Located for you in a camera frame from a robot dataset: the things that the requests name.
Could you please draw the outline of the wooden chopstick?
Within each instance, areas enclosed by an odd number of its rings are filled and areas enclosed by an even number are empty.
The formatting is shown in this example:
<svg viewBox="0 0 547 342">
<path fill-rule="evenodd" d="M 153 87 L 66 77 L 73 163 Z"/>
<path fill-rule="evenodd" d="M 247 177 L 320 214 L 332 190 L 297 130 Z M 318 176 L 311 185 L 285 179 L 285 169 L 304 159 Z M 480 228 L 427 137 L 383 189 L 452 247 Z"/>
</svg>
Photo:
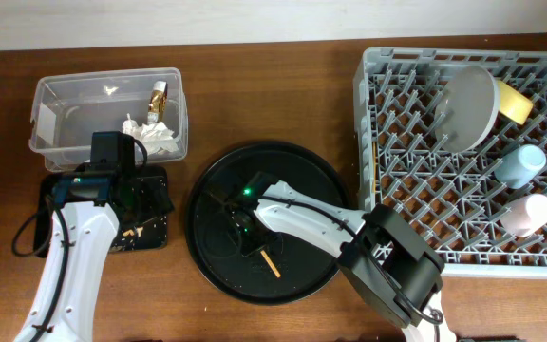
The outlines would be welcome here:
<svg viewBox="0 0 547 342">
<path fill-rule="evenodd" d="M 265 262 L 267 263 L 267 265 L 269 266 L 269 268 L 271 269 L 271 271 L 273 272 L 275 277 L 280 278 L 281 274 L 280 274 L 279 270 L 277 269 L 277 267 L 274 265 L 273 261 L 270 259 L 267 252 L 265 250 L 260 250 L 259 253 L 263 257 L 263 259 L 265 260 Z"/>
<path fill-rule="evenodd" d="M 371 144 L 371 152 L 372 152 L 372 193 L 376 193 L 377 189 L 377 143 L 372 142 Z"/>
</svg>

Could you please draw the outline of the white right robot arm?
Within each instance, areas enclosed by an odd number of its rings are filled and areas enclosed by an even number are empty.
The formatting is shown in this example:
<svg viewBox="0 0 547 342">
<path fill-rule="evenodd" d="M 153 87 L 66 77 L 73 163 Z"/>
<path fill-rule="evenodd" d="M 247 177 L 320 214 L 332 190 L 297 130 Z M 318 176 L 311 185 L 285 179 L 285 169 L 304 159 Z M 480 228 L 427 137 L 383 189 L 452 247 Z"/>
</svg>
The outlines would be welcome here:
<svg viewBox="0 0 547 342">
<path fill-rule="evenodd" d="M 335 207 L 262 174 L 224 197 L 223 208 L 256 250 L 281 233 L 329 254 L 363 301 L 405 340 L 457 340 L 443 314 L 443 259 L 394 209 Z"/>
</svg>

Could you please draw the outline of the light blue cup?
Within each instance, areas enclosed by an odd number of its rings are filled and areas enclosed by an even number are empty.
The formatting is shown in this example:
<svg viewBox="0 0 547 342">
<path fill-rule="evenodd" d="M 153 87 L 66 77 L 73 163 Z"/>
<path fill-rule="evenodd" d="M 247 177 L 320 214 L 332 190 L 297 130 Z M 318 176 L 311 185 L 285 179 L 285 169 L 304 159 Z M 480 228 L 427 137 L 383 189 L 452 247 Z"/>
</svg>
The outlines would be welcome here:
<svg viewBox="0 0 547 342">
<path fill-rule="evenodd" d="M 543 169 L 547 157 L 543 150 L 532 144 L 525 144 L 505 155 L 501 165 L 494 171 L 498 182 L 510 189 L 519 189 Z"/>
</svg>

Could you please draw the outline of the pink cup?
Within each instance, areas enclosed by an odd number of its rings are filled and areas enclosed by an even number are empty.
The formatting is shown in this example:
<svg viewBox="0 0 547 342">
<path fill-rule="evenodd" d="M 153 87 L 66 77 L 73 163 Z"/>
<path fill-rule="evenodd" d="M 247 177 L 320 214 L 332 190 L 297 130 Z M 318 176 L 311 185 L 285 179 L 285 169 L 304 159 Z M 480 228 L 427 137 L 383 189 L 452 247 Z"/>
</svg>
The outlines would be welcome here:
<svg viewBox="0 0 547 342">
<path fill-rule="evenodd" d="M 547 223 L 547 196 L 532 194 L 505 205 L 501 226 L 510 234 L 527 237 Z"/>
</svg>

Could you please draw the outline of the grey round plate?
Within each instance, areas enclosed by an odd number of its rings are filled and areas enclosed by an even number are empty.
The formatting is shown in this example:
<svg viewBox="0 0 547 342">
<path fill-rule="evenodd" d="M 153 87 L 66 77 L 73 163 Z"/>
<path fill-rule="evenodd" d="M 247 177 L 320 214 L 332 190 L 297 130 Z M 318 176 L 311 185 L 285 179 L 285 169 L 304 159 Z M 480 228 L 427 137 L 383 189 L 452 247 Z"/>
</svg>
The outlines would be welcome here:
<svg viewBox="0 0 547 342">
<path fill-rule="evenodd" d="M 495 78 L 481 66 L 457 72 L 443 89 L 436 106 L 433 130 L 442 149 L 462 153 L 477 147 L 488 136 L 500 109 L 500 91 Z"/>
</svg>

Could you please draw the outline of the food scraps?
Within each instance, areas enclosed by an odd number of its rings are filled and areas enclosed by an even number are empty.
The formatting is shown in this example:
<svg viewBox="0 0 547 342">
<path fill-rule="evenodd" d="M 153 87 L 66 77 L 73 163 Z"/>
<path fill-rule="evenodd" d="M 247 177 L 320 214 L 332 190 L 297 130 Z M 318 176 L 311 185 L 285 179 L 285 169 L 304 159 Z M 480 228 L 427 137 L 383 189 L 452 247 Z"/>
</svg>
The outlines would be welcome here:
<svg viewBox="0 0 547 342">
<path fill-rule="evenodd" d="M 167 216 L 162 215 L 131 227 L 121 228 L 111 243 L 110 252 L 158 249 L 166 243 Z"/>
</svg>

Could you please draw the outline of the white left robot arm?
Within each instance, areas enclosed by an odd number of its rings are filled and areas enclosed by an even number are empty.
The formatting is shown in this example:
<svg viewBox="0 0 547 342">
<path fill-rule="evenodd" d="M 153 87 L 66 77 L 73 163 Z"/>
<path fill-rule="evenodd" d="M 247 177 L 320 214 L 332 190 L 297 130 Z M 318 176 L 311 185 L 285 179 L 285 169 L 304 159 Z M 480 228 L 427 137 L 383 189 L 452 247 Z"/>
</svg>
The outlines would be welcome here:
<svg viewBox="0 0 547 342">
<path fill-rule="evenodd" d="M 159 249 L 174 209 L 161 166 L 128 178 L 70 172 L 49 177 L 47 259 L 19 341 L 89 341 L 106 257 Z"/>
</svg>

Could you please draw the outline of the yellow bowl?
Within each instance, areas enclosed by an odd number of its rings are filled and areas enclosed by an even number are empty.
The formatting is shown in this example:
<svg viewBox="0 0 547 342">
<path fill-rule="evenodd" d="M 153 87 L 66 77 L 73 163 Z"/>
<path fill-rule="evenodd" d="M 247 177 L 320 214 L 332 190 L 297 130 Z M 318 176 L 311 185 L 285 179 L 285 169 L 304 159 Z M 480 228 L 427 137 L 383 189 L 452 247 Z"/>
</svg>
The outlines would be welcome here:
<svg viewBox="0 0 547 342">
<path fill-rule="evenodd" d="M 500 95 L 499 112 L 516 124 L 525 124 L 533 109 L 533 103 L 505 82 L 497 80 L 497 85 Z"/>
</svg>

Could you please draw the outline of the white tissue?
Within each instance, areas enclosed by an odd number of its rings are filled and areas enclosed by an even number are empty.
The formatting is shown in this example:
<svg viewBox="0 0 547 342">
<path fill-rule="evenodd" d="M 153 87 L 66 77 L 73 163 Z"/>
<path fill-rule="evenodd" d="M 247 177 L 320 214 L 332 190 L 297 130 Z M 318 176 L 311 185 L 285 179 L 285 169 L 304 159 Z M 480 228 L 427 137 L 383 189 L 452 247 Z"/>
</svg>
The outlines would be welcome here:
<svg viewBox="0 0 547 342">
<path fill-rule="evenodd" d="M 139 141 L 145 147 L 148 155 L 158 153 L 175 153 L 179 150 L 173 137 L 174 132 L 163 122 L 143 124 L 139 129 Z"/>
<path fill-rule="evenodd" d="M 130 114 L 126 114 L 126 120 L 123 122 L 122 133 L 133 137 L 141 134 L 141 127 L 134 121 Z"/>
</svg>

